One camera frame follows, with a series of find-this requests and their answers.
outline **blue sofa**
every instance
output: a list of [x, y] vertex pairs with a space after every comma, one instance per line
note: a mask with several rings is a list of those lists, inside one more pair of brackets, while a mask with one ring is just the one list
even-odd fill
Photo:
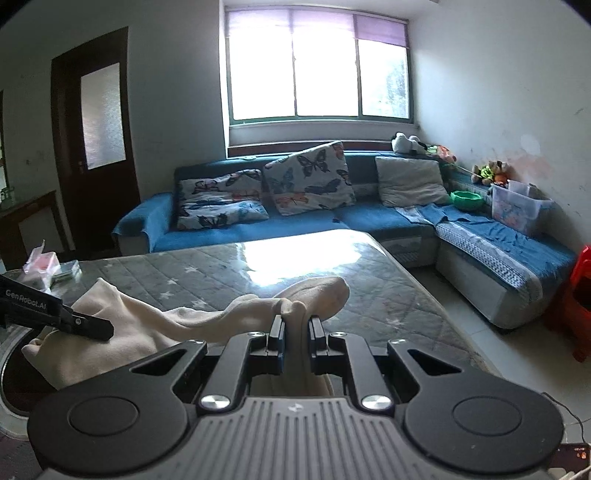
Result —
[[378, 172], [375, 166], [375, 157], [378, 155], [400, 156], [392, 152], [345, 152], [350, 180], [358, 199], [356, 205], [281, 216], [269, 197], [264, 200], [270, 216], [268, 220], [198, 231], [176, 229], [180, 180], [218, 177], [245, 168], [262, 170], [266, 163], [285, 155], [232, 158], [180, 167], [174, 173], [174, 190], [171, 193], [159, 193], [129, 212], [119, 221], [113, 234], [123, 255], [137, 255], [353, 229], [371, 234], [407, 268], [433, 264], [439, 244], [434, 229], [428, 225], [410, 223], [395, 209], [385, 207], [379, 201]]
[[[378, 196], [378, 172], [376, 156], [399, 157], [388, 152], [345, 152], [349, 177], [353, 184], [357, 203], [353, 206], [335, 210], [316, 210], [299, 215], [281, 216], [268, 196], [264, 200], [270, 218], [262, 222], [238, 223], [220, 229], [198, 231], [178, 231], [177, 219], [178, 191], [160, 193], [146, 200], [129, 212], [117, 224], [113, 234], [123, 255], [164, 252], [175, 249], [202, 247], [302, 235], [335, 229], [353, 229], [367, 232], [380, 242], [396, 260], [407, 268], [435, 265], [491, 323], [502, 329], [513, 329], [539, 316], [548, 306], [561, 279], [574, 263], [574, 254], [552, 239], [528, 241], [530, 248], [548, 248], [562, 255], [563, 265], [546, 272], [553, 279], [546, 285], [543, 295], [524, 298], [523, 288], [516, 288], [514, 272], [509, 268], [499, 274], [494, 257], [486, 258], [479, 253], [477, 241], [468, 240], [465, 244], [450, 241], [444, 234], [456, 228], [454, 223], [447, 227], [411, 223], [395, 209], [382, 205]], [[180, 180], [211, 178], [245, 168], [263, 169], [264, 165], [281, 156], [260, 156], [250, 159], [233, 158], [191, 167], [180, 167], [174, 173], [174, 185]], [[486, 188], [470, 182], [470, 175], [459, 172], [449, 164], [441, 163], [441, 174], [448, 191], [471, 190], [486, 198]], [[515, 235], [511, 228], [498, 224], [508, 238]], [[516, 251], [504, 251], [505, 257], [519, 257]]]

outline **plastic bag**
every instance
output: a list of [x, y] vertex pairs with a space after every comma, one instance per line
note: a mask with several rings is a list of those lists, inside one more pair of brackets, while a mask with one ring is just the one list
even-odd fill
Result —
[[55, 252], [43, 253], [45, 240], [40, 247], [35, 247], [29, 255], [29, 259], [22, 266], [23, 275], [18, 279], [36, 290], [51, 293], [51, 278], [60, 269], [60, 261]]

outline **door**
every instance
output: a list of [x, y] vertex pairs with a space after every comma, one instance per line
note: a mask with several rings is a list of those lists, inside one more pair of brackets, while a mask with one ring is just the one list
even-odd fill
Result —
[[64, 208], [81, 255], [114, 247], [111, 231], [139, 204], [127, 106], [127, 28], [51, 64], [51, 115]]

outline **metal screw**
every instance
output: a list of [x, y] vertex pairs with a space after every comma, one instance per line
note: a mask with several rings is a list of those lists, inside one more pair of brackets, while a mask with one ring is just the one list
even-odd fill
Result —
[[387, 410], [392, 406], [392, 400], [384, 395], [368, 395], [361, 404], [368, 410]]
[[199, 403], [208, 410], [222, 410], [230, 404], [230, 399], [225, 395], [206, 395]]

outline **beige cloth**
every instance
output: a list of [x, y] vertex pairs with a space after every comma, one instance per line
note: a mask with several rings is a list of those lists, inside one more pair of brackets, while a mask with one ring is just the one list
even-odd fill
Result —
[[286, 323], [284, 373], [262, 375], [252, 384], [256, 395], [332, 395], [326, 376], [310, 373], [307, 320], [326, 320], [347, 302], [349, 287], [340, 277], [309, 278], [272, 299], [238, 297], [223, 312], [185, 307], [162, 312], [121, 293], [102, 278], [73, 305], [75, 311], [108, 319], [115, 334], [109, 342], [68, 335], [51, 328], [22, 348], [25, 358], [55, 388], [100, 375], [189, 339], [225, 344], [239, 333], [268, 332], [276, 314]]

